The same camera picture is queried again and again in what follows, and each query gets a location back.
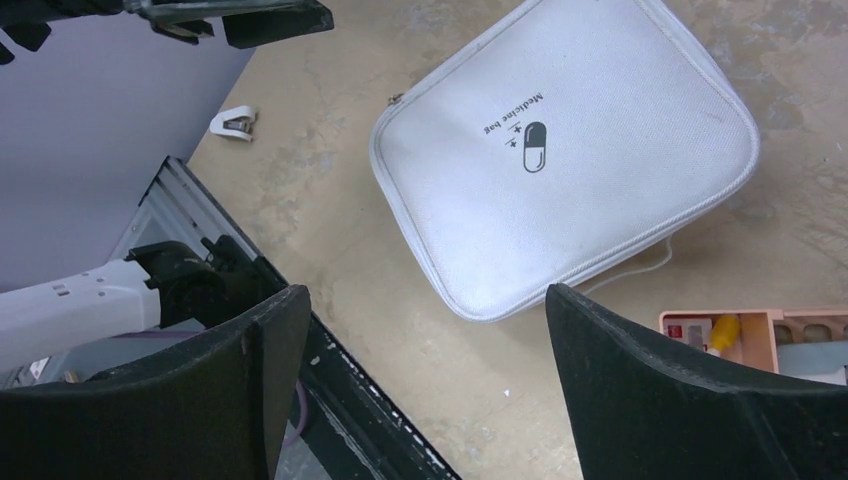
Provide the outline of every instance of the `yellow bottle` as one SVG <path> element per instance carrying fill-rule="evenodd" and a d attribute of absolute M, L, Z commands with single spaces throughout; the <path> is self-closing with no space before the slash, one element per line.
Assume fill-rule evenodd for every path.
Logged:
<path fill-rule="evenodd" d="M 725 314 L 718 317 L 710 332 L 710 348 L 707 353 L 716 357 L 721 356 L 725 348 L 736 343 L 740 330 L 742 330 L 742 323 L 736 315 Z"/>

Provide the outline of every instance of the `white cord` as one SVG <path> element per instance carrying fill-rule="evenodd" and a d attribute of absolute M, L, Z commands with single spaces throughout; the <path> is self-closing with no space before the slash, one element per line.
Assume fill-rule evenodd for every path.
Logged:
<path fill-rule="evenodd" d="M 657 263 L 655 265 L 651 265 L 650 267 L 637 268 L 636 270 L 631 270 L 629 272 L 623 272 L 623 273 L 619 273 L 618 275 L 614 275 L 614 276 L 604 280 L 603 282 L 598 283 L 597 285 L 592 285 L 591 287 L 589 287 L 588 290 L 583 292 L 583 295 L 586 295 L 588 297 L 589 294 L 591 294 L 595 290 L 597 290 L 597 289 L 599 289 L 599 288 L 601 288 L 605 285 L 609 285 L 610 283 L 612 283 L 616 280 L 621 280 L 624 277 L 629 277 L 630 275 L 638 275 L 640 273 L 653 272 L 654 270 L 656 270 L 658 268 L 664 267 L 665 264 L 667 264 L 668 262 L 671 261 L 671 256 L 672 256 L 671 237 L 673 237 L 673 236 L 674 236 L 674 234 L 671 234 L 668 237 L 666 237 L 665 242 L 664 242 L 665 243 L 665 250 L 666 250 L 665 258 L 660 260 L 659 263 Z"/>

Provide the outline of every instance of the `pill icon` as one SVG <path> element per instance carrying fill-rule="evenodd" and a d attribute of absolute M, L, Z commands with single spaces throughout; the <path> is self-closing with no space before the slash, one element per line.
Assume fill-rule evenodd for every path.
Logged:
<path fill-rule="evenodd" d="M 545 168 L 545 150 L 548 129 L 542 122 L 533 122 L 524 128 L 524 169 L 536 173 Z"/>

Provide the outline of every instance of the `white pouch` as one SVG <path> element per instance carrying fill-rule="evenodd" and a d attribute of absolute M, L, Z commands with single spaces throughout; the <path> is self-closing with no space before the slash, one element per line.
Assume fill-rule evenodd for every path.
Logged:
<path fill-rule="evenodd" d="M 410 89 L 374 173 L 433 287 L 502 319 L 635 255 L 751 176 L 756 125 L 659 0 L 529 0 Z"/>

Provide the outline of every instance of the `purple cable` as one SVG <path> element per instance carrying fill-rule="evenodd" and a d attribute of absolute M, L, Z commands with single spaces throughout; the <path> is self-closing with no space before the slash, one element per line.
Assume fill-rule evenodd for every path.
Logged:
<path fill-rule="evenodd" d="M 180 330 L 145 330 L 143 332 L 125 333 L 112 338 L 189 338 L 197 335 L 200 332 L 187 332 Z M 306 419 L 309 415 L 309 406 L 306 403 L 306 390 L 300 380 L 294 384 L 294 390 L 297 392 L 297 402 L 300 404 L 300 418 L 297 420 L 297 426 L 294 428 L 294 433 L 287 435 L 283 439 L 282 448 L 291 446 L 300 438 L 303 429 L 306 428 Z"/>

